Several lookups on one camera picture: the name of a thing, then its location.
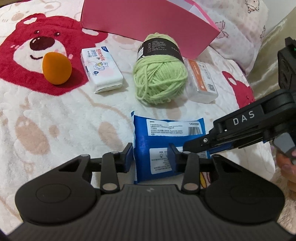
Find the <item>fingernail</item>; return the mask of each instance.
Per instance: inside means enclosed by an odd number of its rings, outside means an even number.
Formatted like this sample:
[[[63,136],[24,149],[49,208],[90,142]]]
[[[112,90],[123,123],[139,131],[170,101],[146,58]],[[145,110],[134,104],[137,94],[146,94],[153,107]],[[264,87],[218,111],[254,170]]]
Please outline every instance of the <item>fingernail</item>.
[[[283,166],[281,167],[281,169],[282,169],[284,172],[288,173],[288,174],[294,174],[294,171],[293,171],[293,169],[292,169],[292,166],[289,165],[289,164],[285,164],[285,165],[283,165]]]

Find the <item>orange label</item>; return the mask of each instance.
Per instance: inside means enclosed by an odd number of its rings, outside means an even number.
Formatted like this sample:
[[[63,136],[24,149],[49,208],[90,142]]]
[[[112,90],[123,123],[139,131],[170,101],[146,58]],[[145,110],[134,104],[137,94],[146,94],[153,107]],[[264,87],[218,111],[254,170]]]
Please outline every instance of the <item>orange label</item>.
[[[200,68],[198,67],[197,63],[191,59],[188,59],[188,62],[189,62],[191,69],[194,73],[197,86],[199,87],[200,90],[207,91],[207,89],[205,87],[205,83],[203,82],[203,79],[202,79],[202,75],[200,73]]]

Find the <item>bed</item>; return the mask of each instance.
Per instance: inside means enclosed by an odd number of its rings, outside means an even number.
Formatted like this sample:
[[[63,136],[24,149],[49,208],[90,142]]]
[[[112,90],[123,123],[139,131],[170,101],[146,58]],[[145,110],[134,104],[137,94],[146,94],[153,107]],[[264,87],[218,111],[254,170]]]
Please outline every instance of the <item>bed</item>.
[[[14,203],[21,185],[80,154],[95,158],[122,151],[133,139],[132,111],[154,119],[204,118],[208,132],[213,120],[254,101],[238,61],[224,58],[221,50],[209,46],[197,61],[206,65],[215,83],[219,97],[214,102],[191,102],[183,95],[163,105],[141,104],[134,97],[132,76],[141,43],[82,29],[82,5],[81,0],[31,0],[0,8],[0,228],[6,233],[22,222]],[[218,41],[228,38],[225,22],[220,25],[223,31]],[[44,43],[36,45],[33,39],[43,39]],[[121,89],[94,94],[87,83],[80,51],[96,43],[108,47],[123,74]],[[44,79],[41,61],[49,51],[63,53],[72,62],[68,84],[51,86]],[[274,174],[268,143],[222,155],[266,179]],[[134,172],[133,165],[129,173],[119,174],[120,184],[132,183]],[[96,173],[92,184],[98,186],[98,180]],[[180,175],[145,183],[180,185],[181,180]]]

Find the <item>black yarn label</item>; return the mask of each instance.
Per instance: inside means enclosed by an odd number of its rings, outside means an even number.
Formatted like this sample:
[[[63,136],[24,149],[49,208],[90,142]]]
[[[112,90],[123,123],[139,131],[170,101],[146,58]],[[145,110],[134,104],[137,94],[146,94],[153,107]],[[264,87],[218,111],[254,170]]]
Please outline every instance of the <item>black yarn label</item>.
[[[177,45],[163,38],[153,38],[143,42],[138,49],[137,61],[145,56],[151,55],[170,55],[184,63]]]

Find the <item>white wall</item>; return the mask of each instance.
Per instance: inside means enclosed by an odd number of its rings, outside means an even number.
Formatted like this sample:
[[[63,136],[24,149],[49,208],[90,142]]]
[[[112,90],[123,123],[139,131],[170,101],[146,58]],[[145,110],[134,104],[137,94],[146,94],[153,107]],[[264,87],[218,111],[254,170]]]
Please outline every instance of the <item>white wall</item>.
[[[266,33],[269,33],[294,7],[296,0],[263,0],[269,9]]]

